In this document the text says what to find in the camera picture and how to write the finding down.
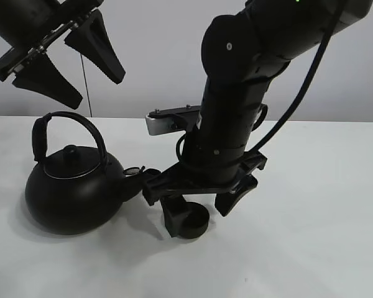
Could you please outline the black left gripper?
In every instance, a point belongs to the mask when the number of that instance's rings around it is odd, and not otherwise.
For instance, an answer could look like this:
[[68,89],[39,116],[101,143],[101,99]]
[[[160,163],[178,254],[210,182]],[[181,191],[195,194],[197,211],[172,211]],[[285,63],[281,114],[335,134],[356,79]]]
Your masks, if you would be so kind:
[[[11,49],[0,58],[0,81],[10,69],[50,31],[89,12],[73,29],[65,44],[95,64],[112,82],[120,84],[126,74],[109,40],[103,15],[96,9],[102,1],[0,1],[0,37]],[[47,55],[38,55],[16,73],[12,84],[42,94],[71,108],[79,108],[83,96],[57,70]]]

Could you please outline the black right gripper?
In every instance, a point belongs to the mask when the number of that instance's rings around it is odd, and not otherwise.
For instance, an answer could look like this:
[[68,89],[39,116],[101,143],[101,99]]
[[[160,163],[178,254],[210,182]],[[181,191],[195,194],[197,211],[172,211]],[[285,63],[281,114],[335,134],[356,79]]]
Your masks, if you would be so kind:
[[245,154],[248,137],[182,136],[176,143],[178,158],[170,168],[144,183],[149,205],[160,200],[165,228],[179,236],[190,213],[182,195],[216,194],[214,206],[227,216],[236,204],[257,187],[252,172],[264,169],[267,158],[258,151]]

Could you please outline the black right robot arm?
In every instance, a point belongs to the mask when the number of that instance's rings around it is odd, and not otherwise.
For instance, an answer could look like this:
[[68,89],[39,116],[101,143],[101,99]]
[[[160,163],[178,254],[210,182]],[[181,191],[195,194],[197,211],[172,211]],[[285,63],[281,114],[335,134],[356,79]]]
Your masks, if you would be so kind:
[[[145,118],[150,135],[182,132],[177,163],[143,188],[148,204],[161,204],[170,236],[194,239],[208,228],[208,210],[185,196],[214,194],[215,208],[226,216],[256,188],[252,172],[267,162],[260,149],[302,102],[331,37],[365,18],[371,6],[371,1],[248,1],[237,14],[212,20],[201,44],[207,75],[201,104]],[[271,82],[313,47],[317,53],[291,106],[247,149],[267,115],[263,98]]]

